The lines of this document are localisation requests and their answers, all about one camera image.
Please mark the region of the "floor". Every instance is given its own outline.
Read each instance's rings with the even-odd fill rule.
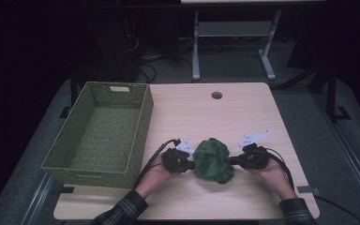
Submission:
[[[198,83],[268,83],[274,87],[304,70],[287,67],[293,42],[275,41],[269,59],[277,74],[274,81],[265,77],[258,49],[264,39],[204,40],[201,50],[201,79]],[[162,57],[142,66],[147,81],[153,83],[192,83],[189,39],[182,39],[179,57]],[[157,55],[154,50],[148,59]],[[332,123],[324,112],[325,90],[313,95],[308,91],[311,77],[287,90],[274,90],[273,96],[288,129],[294,149],[307,180],[315,194],[336,203],[360,218],[360,178],[356,175],[355,154],[360,163],[360,107],[352,90],[337,81],[337,105],[344,106],[351,120]],[[140,75],[135,83],[145,83]],[[69,81],[52,100],[43,120],[28,144],[16,170],[0,196],[0,225],[5,224],[87,224],[88,221],[60,221],[53,209],[62,184],[40,170],[40,165],[65,119],[60,114],[70,105]],[[318,224],[360,224],[344,210],[317,200],[321,215]],[[284,224],[281,220],[259,221],[260,224]],[[244,224],[240,221],[228,224]]]

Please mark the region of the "white metal stand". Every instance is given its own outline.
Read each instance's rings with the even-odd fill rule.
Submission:
[[[276,33],[280,10],[277,10],[272,21],[263,22],[200,22],[198,11],[195,12],[194,21],[194,51],[192,52],[192,79],[198,81],[200,63],[198,58],[198,37],[267,37],[264,49],[259,50],[265,73],[269,80],[274,80],[276,75],[268,60],[268,52]]]

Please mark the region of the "sleeve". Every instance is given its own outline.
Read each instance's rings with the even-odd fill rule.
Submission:
[[[296,198],[279,203],[287,225],[317,224],[304,199]]]
[[[91,225],[130,225],[133,224],[139,215],[148,207],[144,198],[132,189],[121,201],[111,210],[95,217]]]

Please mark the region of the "basket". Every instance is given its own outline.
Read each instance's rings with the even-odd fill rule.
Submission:
[[[87,82],[41,169],[66,184],[133,188],[153,106],[148,84]]]

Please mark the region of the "black round hole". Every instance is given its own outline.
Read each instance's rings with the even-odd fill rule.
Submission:
[[[221,98],[223,98],[223,95],[221,95],[221,93],[219,93],[219,92],[214,92],[214,93],[212,93],[212,98],[221,99]]]

